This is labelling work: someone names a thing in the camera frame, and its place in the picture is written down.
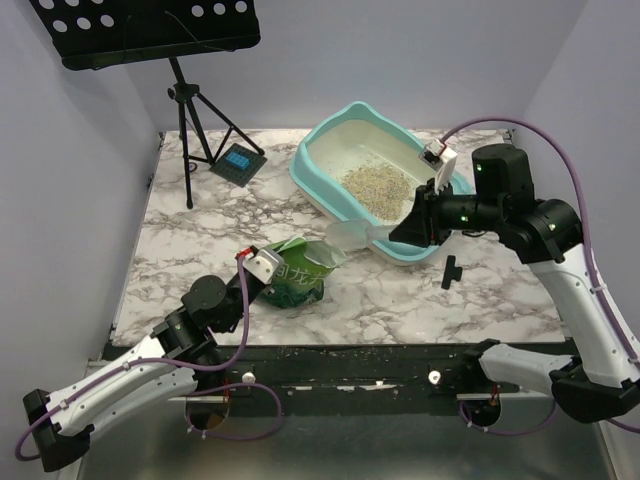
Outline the black bag clip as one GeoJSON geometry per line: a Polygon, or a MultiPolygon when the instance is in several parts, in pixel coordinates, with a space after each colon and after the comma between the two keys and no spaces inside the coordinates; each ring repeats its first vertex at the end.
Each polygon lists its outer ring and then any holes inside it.
{"type": "Polygon", "coordinates": [[[441,281],[441,288],[449,290],[453,282],[460,282],[463,273],[463,267],[457,264],[455,255],[448,255],[445,262],[445,269],[441,281]]]}

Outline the clear plastic scoop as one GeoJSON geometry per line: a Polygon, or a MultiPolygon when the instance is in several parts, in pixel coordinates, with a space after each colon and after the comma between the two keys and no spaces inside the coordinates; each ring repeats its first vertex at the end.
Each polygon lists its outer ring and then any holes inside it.
{"type": "Polygon", "coordinates": [[[327,227],[325,240],[343,251],[359,250],[376,241],[387,241],[395,228],[396,225],[374,225],[366,219],[334,222],[327,227]]]}

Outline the green litter bag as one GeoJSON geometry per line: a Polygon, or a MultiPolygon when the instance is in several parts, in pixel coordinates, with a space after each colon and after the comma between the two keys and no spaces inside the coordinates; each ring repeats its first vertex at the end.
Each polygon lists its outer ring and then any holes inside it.
{"type": "Polygon", "coordinates": [[[271,286],[260,294],[265,303],[291,309],[317,303],[324,297],[326,278],[346,260],[339,248],[302,236],[270,245],[283,259],[271,286]]]}

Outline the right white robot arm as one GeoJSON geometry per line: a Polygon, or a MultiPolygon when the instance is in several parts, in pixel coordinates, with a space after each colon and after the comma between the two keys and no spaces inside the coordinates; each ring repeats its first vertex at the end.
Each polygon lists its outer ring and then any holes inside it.
{"type": "Polygon", "coordinates": [[[562,200],[536,198],[526,152],[509,144],[474,150],[473,195],[453,191],[457,155],[451,148],[434,141],[420,157],[435,176],[417,187],[410,213],[390,240],[429,247],[454,231],[495,233],[542,283],[577,348],[574,355],[551,355],[485,340],[465,353],[462,384],[474,392],[510,383],[543,393],[581,423],[637,407],[639,369],[628,351],[638,342],[615,317],[575,210],[562,200]]]}

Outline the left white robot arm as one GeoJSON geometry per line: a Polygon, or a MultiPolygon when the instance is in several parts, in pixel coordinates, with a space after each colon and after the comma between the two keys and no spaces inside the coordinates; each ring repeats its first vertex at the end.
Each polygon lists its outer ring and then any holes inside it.
{"type": "Polygon", "coordinates": [[[182,305],[144,337],[92,376],[62,390],[35,389],[23,405],[37,452],[45,472],[56,472],[84,456],[99,415],[112,412],[118,401],[142,386],[177,389],[176,373],[187,370],[186,389],[209,395],[222,383],[224,371],[242,355],[222,361],[215,351],[215,334],[229,333],[247,324],[250,304],[268,288],[273,278],[259,278],[246,268],[229,282],[206,275],[196,280],[181,298],[182,305]]]}

